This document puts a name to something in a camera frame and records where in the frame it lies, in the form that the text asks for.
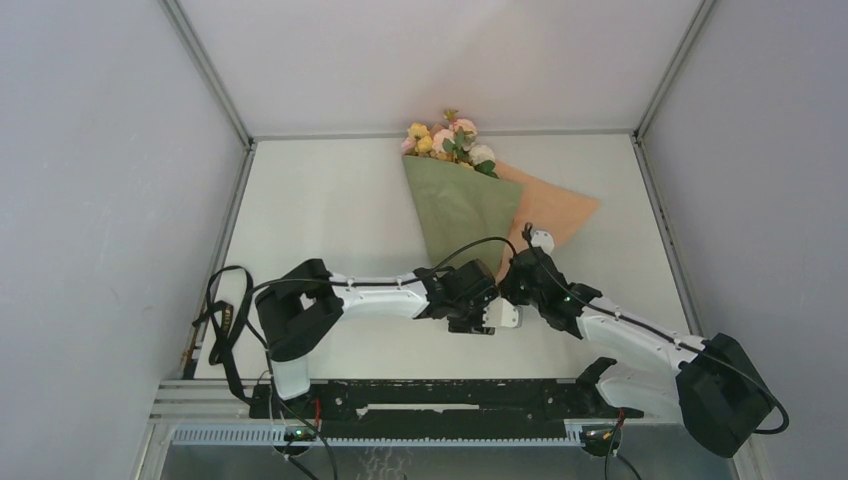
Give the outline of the orange wrapping paper sheet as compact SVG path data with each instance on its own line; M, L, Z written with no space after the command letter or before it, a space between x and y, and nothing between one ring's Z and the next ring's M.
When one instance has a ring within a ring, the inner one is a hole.
M463 246L448 264L481 260L502 279L511 251L527 244L527 223L546 230L559 247L568 242L600 207L596 198L556 186L505 162L494 163L495 177L467 166L418 156L402 158L428 258L438 264Z

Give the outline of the white fake flower stem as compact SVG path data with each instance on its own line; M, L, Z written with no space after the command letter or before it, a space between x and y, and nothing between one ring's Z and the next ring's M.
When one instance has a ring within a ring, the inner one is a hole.
M482 144L473 146L468 152L469 164L477 172L491 178L497 178L494 151Z

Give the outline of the peach fake flower stem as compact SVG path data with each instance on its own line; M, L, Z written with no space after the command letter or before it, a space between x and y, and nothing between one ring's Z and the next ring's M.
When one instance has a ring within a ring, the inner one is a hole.
M472 120L460 118L455 109L446 109L444 118L448 122L448 129L453 133L455 144L465 151L469 151L476 141L478 129Z

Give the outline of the yellow fake flower stem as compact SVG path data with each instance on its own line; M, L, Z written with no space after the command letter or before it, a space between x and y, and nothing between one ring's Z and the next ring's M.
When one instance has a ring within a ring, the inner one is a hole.
M423 123L412 123L407 129L401 149L404 155L432 157L434 153L434 127Z

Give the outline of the pink fake flower stem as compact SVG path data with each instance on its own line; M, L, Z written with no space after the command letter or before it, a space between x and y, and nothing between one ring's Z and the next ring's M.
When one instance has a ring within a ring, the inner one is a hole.
M453 133L449 129L438 130L434 135L434 153L435 155L428 158L438 160L452 161L455 154L455 140Z

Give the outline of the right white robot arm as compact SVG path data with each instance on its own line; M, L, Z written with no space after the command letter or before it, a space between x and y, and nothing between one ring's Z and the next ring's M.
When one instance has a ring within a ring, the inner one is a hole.
M681 424L709 452L733 457L753 435L789 426L742 345L726 334L679 333L631 314L601 291L569 283L539 247L518 253L500 283L504 297L534 307L556 331L605 352L586 369L578 402L592 416L611 408Z

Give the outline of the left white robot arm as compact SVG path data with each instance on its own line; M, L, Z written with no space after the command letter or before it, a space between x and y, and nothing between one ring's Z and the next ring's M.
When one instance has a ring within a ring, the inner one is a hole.
M436 319L447 321L451 333L492 334L484 311L499 297L493 274L479 260L383 278L345 276L321 259L306 260L255 298L274 404L290 417L310 409L307 355L341 319Z

